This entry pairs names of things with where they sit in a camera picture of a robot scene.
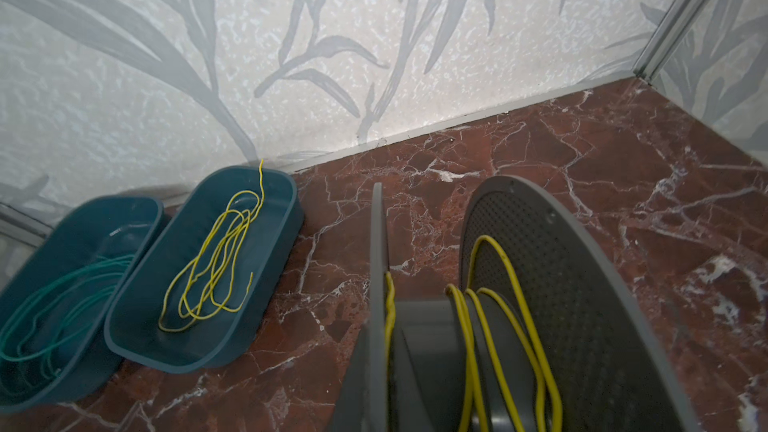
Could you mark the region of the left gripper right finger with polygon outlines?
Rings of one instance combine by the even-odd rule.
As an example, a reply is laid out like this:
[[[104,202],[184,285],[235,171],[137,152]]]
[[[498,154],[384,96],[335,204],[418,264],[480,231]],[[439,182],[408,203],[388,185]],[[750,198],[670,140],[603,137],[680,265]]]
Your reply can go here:
[[[433,355],[422,339],[396,327],[393,337],[393,414],[397,431],[435,431],[429,410],[430,361]]]

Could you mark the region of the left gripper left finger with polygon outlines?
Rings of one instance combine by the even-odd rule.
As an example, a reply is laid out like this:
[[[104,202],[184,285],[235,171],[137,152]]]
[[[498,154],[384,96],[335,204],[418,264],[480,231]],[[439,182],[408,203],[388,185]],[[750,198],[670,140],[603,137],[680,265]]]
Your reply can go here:
[[[328,432],[361,432],[365,416],[366,368],[369,338],[359,335],[336,401]]]

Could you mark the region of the grey perforated cable spool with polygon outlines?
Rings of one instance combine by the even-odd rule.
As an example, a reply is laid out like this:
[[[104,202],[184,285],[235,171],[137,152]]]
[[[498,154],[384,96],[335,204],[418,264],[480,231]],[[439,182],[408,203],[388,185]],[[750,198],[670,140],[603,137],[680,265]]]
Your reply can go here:
[[[435,431],[695,431],[693,408],[612,264],[555,198],[485,180],[460,240],[459,281],[402,300],[388,263],[383,187],[371,203],[365,431],[397,431],[396,327],[433,355]]]

